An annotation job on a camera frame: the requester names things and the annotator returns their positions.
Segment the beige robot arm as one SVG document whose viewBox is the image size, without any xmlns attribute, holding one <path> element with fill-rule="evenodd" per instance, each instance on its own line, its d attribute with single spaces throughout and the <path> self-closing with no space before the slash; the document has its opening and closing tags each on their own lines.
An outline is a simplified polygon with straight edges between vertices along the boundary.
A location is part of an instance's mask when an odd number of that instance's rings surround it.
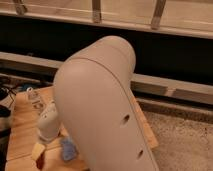
<svg viewBox="0 0 213 171">
<path fill-rule="evenodd" d="M 131 44 L 103 37 L 69 57 L 53 83 L 53 102 L 38 120 L 32 150 L 42 166 L 45 146 L 63 126 L 91 171 L 159 171 L 131 91 L 136 63 Z"/>
</svg>

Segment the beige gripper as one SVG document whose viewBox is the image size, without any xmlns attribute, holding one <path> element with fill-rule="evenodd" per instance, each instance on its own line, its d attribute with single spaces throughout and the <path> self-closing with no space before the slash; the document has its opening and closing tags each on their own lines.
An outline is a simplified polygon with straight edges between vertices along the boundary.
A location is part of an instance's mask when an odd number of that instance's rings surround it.
<svg viewBox="0 0 213 171">
<path fill-rule="evenodd" d="M 58 137 L 60 132 L 60 119 L 54 103 L 47 105 L 45 110 L 40 114 L 37 128 L 38 140 L 43 144 L 48 144 Z M 36 143 L 33 147 L 31 157 L 37 161 L 42 153 L 45 151 L 46 146 Z"/>
</svg>

